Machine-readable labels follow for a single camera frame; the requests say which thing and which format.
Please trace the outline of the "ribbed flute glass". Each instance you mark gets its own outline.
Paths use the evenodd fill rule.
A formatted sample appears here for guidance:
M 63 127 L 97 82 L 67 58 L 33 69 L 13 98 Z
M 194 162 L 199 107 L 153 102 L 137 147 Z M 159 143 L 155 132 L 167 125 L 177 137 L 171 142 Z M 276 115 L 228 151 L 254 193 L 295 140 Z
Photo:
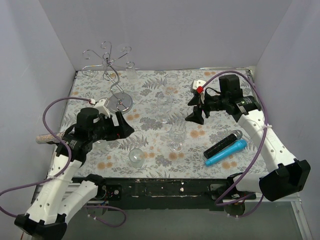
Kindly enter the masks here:
M 138 74 L 135 69 L 135 63 L 133 61 L 128 61 L 126 63 L 125 70 L 129 81 L 136 81 L 138 79 Z

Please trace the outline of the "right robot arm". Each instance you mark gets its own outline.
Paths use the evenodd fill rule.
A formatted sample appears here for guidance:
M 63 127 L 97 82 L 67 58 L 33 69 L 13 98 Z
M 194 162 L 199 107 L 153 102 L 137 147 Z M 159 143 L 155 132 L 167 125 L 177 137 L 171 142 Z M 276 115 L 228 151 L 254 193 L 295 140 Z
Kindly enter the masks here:
M 281 142 L 269 124 L 262 100 L 244 96 L 240 87 L 240 72 L 230 70 L 218 73 L 220 90 L 210 95 L 210 81 L 194 80 L 193 98 L 188 106 L 193 111 L 185 120 L 203 125 L 213 111 L 225 111 L 244 129 L 257 147 L 257 153 L 242 173 L 227 178 L 226 190 L 217 198 L 222 205 L 225 196 L 237 199 L 244 192 L 260 193 L 273 202 L 303 190 L 311 166 L 307 160 L 298 160 Z

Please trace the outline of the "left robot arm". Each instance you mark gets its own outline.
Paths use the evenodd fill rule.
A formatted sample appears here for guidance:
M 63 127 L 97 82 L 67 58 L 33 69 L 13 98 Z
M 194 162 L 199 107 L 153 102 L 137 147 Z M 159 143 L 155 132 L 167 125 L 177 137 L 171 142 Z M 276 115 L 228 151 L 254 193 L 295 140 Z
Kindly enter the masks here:
M 77 190 L 64 198 L 74 174 L 86 162 L 95 142 L 125 139 L 135 131 L 121 112 L 116 112 L 115 116 L 118 126 L 114 125 L 111 116 L 96 108 L 80 110 L 76 123 L 64 132 L 62 142 L 57 146 L 51 170 L 36 200 L 26 213 L 15 218 L 14 224 L 18 228 L 41 240 L 60 240 L 71 218 L 89 200 L 101 200 L 106 196 L 104 178 L 89 174 Z

